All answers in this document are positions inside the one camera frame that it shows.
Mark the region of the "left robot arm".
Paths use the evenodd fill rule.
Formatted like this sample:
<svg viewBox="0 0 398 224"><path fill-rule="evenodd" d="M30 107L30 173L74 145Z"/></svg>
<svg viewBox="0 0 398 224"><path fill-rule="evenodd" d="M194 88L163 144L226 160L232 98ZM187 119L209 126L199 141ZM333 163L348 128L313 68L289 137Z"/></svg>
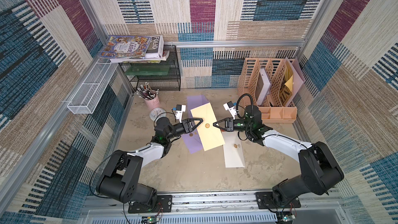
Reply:
<svg viewBox="0 0 398 224"><path fill-rule="evenodd" d="M150 143L134 151L117 150L106 159L107 164L95 191L121 203L134 202L154 208L157 204L157 190L138 182L141 169L165 157L175 140L183 134L192 133L202 123L202 118L187 118L176 124L171 124L166 117L159 118Z"/></svg>

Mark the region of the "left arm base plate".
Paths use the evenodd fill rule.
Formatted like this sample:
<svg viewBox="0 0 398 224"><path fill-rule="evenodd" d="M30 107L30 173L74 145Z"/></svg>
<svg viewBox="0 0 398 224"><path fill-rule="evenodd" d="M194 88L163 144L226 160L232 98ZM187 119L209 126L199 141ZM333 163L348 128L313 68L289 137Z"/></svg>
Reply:
<svg viewBox="0 0 398 224"><path fill-rule="evenodd" d="M146 214L151 213L170 213L172 210L173 196L172 195L157 195L148 203L145 202L129 202L127 212L129 214Z"/></svg>

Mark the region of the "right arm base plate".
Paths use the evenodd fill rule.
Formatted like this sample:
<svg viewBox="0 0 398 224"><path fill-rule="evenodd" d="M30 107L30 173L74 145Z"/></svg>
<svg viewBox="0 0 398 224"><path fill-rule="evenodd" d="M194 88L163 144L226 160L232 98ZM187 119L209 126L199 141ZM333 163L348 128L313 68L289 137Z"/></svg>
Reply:
<svg viewBox="0 0 398 224"><path fill-rule="evenodd" d="M256 202L259 209L289 209L301 208L301 203L298 198L286 199L272 191L259 191L255 193Z"/></svg>

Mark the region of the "cream envelope with seal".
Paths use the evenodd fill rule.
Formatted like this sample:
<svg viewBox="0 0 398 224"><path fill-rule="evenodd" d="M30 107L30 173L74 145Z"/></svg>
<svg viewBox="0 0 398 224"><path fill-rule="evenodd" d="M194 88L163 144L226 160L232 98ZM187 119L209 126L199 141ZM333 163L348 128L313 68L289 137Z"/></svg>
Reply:
<svg viewBox="0 0 398 224"><path fill-rule="evenodd" d="M213 126L217 121L211 103L204 104L191 110L194 118L201 118L203 122L197 127L204 151L223 146L225 144L221 130Z"/></svg>

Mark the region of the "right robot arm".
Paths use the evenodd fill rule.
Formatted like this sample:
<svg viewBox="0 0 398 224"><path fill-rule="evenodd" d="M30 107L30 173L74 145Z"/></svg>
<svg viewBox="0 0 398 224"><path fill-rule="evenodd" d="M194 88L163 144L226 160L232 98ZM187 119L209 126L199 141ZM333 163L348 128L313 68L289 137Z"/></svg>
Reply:
<svg viewBox="0 0 398 224"><path fill-rule="evenodd" d="M258 201L270 208L282 208L298 204L303 194L326 194L329 189L344 179L344 173L329 147L323 142L309 143L280 134L262 122L256 106L248 106L239 117L235 107L227 107L231 117L213 123L226 132L244 132L253 143L265 146L291 157L300 165L300 175L285 179L258 196Z"/></svg>

